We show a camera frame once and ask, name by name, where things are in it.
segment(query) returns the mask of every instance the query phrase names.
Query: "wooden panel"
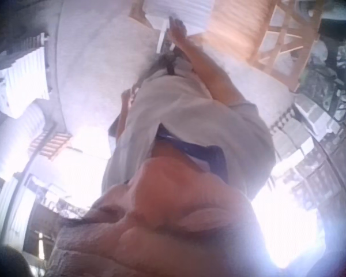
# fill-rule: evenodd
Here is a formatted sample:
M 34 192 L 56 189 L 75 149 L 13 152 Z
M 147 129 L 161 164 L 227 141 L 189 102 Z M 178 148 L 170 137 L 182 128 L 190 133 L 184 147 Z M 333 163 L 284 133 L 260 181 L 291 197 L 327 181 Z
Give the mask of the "wooden panel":
M 279 54 L 285 54 L 288 52 L 292 52 L 294 50 L 298 50 L 298 49 L 301 49 L 303 47 L 304 47 L 304 41 L 302 39 L 296 39 L 293 42 L 282 45 L 282 48 L 281 48 L 281 51 Z M 259 61 L 263 61 L 265 59 L 270 58 L 270 55 L 272 52 L 273 52 L 273 49 L 260 53 Z
M 286 11 L 286 15 L 284 17 L 284 21 L 282 24 L 281 32 L 279 33 L 277 43 L 275 48 L 273 49 L 268 63 L 266 64 L 264 72 L 269 74 L 272 71 L 273 65 L 281 51 L 282 45 L 284 43 L 284 38 L 286 37 L 287 29 L 288 29 L 288 24 L 291 22 L 291 13 L 294 8 L 295 0 L 291 0 L 288 3 L 288 9 Z
M 280 33 L 281 27 L 275 27 L 275 26 L 269 26 L 267 32 L 269 33 Z M 294 36 L 296 38 L 302 38 L 302 30 L 301 29 L 295 29 L 295 28 L 288 28 L 287 29 L 287 36 Z
M 273 5 L 273 0 L 216 0 L 202 36 L 204 43 L 242 60 L 250 59 Z

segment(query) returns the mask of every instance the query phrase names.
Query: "man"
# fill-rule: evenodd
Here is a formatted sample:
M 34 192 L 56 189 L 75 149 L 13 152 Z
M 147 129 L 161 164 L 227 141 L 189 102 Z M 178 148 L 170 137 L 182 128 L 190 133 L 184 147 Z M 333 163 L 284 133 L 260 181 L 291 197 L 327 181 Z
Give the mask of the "man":
M 123 94 L 103 195 L 62 228 L 48 276 L 277 274 L 249 202 L 274 165 L 269 131 L 181 21 L 168 35 L 190 62 L 165 57 L 130 109 Z

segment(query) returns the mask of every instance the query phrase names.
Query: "stacked items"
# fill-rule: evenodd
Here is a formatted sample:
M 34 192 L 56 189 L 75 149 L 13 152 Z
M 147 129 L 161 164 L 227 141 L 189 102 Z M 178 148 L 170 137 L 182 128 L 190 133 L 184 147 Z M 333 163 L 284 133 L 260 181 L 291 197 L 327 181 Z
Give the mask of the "stacked items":
M 0 111 L 19 118 L 35 99 L 49 99 L 44 34 L 0 55 Z

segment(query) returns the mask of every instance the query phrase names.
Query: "sleeve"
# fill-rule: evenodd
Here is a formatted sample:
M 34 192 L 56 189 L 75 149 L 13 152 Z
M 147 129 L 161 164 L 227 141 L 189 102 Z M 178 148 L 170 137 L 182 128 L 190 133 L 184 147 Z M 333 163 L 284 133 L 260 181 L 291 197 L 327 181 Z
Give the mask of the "sleeve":
M 252 159 L 251 168 L 246 169 L 247 186 L 246 196 L 249 199 L 255 198 L 259 190 L 265 185 L 276 164 L 276 154 L 273 139 L 270 131 L 259 115 L 256 105 L 242 101 L 229 108 L 236 112 L 244 120 L 247 127 L 251 130 L 253 139 L 257 142 L 258 151 L 249 150 L 249 158 Z

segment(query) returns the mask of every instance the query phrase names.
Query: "bright light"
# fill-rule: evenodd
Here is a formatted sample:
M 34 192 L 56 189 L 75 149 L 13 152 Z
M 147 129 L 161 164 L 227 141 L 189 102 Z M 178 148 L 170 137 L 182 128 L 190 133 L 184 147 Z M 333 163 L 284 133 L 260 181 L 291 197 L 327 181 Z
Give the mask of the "bright light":
M 45 260 L 43 234 L 39 233 L 39 258 Z
M 298 207 L 285 189 L 271 192 L 265 186 L 252 205 L 270 257 L 278 267 L 285 268 L 302 253 L 320 246 L 317 211 Z

